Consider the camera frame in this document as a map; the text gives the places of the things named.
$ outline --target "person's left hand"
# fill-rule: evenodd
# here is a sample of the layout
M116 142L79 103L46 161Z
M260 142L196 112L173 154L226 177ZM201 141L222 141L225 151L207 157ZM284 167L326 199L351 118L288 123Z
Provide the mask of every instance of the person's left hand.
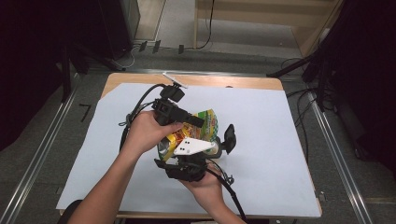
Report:
M122 150L135 150L141 155L154 148L166 135L183 127L178 122L161 126L154 117L154 111L142 111L136 116Z

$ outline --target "white paper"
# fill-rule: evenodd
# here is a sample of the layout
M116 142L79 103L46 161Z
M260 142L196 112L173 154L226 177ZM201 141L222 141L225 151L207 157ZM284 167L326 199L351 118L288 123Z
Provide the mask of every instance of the white paper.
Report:
M121 84L99 101L84 144L67 180L57 209L83 199L119 152L125 121L152 85ZM159 97L153 91L144 101ZM196 113L212 108L218 136L235 127L236 147L223 153L219 165L228 175L247 215L320 217L312 180L283 91L190 86L178 106ZM205 213L190 192L156 166L157 149L145 153L135 167L120 211ZM226 203L238 213L228 191Z

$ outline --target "metal frame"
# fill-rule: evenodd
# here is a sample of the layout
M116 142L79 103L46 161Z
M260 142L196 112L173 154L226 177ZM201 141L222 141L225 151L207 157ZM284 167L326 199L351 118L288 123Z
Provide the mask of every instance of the metal frame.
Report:
M141 74L161 74L162 72L167 72L170 74L178 75L199 75L199 76L216 76L216 77L265 77L264 74L241 74L241 73L221 73L221 72L199 72L199 71L177 71L177 70L156 70L156 69L133 69L128 71L128 73L141 73ZM69 98L61 104L58 112L53 119L51 125L49 126L40 146L38 147L35 156L33 157L29 167L27 168L21 182L15 189L13 196L8 203L5 213L0 219L0 224L3 223L14 223L20 210L25 202L30 189L32 188L36 177L46 159L51 145L59 132L60 127L63 124L64 118L73 103L76 96L76 91L81 82L81 78L78 74L74 76L74 88L69 96ZM313 93L308 94L309 100L315 99ZM329 146L330 152L332 153L332 158L334 160L335 166L338 170L339 175L343 181L346 188L347 196L352 204L352 207L356 213L359 223L373 223L370 214L367 210L365 202L361 196L359 188L349 171L347 162L344 159L342 151L337 144L337 141L332 133L329 121L327 121L325 113L320 112L318 105L314 102L313 109L315 115L318 119L318 124L323 131L326 142Z
M30 162L25 174L23 175L20 183L12 195L11 200L8 203L6 211L0 219L1 224L14 223L16 221L28 194L35 183L35 179L37 178L38 173L43 166L44 160L47 158L47 155L50 152L52 143L59 132L62 123L64 122L64 118L66 117L67 112L76 96L76 91L81 81L78 74L75 74L73 81L75 82L75 87L73 88L67 100L64 103L61 103L55 118L52 120L49 128L47 129L40 146L35 152L32 161Z
M308 93L308 97L309 101L313 101L316 98L316 96L311 92ZM358 185L356 184L352 173L349 171L341 148L338 146L335 136L332 133L332 128L330 127L329 121L327 121L326 114L320 111L316 102L313 103L313 109L315 116L318 119L320 129L323 131L323 135L326 139L327 145L329 146L329 150L332 153L332 159L335 163L338 174L340 175L344 187L346 188L346 194L350 200L350 203L352 204L359 223L374 223L371 219L363 197L361 196Z

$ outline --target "metal rail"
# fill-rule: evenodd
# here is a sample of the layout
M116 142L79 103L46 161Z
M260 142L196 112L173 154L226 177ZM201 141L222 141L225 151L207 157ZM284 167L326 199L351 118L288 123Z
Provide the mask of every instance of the metal rail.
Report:
M59 129L64 122L64 118L66 117L66 114L76 96L76 91L80 83L80 77L78 74L75 74L73 81L75 82L75 86L71 91L70 96L64 103L60 105L54 119L52 120L49 128L47 129L46 134L44 135L43 140L40 143L40 146L37 148L37 151L35 152L32 161L30 162L20 183L16 187L12 198L8 203L6 211L0 219L0 224L12 224L17 219L18 213L21 211L21 208L28 194L33 184L35 183L35 179L37 178L38 173L43 166L44 160L50 152L52 143L57 133L59 132Z
M308 98L309 101L312 101L316 98L316 96L313 93L308 93ZM318 119L319 126L323 131L327 145L329 146L330 152L332 153L332 159L334 160L338 174L340 175L344 187L346 188L346 194L352 204L359 223L374 223L370 217L369 211L367 210L363 197L361 196L358 185L349 171L341 148L338 146L335 136L332 133L332 129L330 127L329 121L327 121L326 114L320 111L316 102L313 103L313 109Z

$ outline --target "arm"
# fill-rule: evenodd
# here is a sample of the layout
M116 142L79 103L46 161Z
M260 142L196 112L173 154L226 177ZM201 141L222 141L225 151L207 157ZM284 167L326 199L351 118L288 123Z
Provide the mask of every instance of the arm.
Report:
M153 111L141 112L134 120L120 154L68 223L112 223L140 156L181 127L180 123L160 126Z
M209 165L208 167L219 174L213 166ZM204 178L198 182L182 180L180 182L194 195L198 204L219 224L245 223L225 204L221 184L212 174L206 172Z

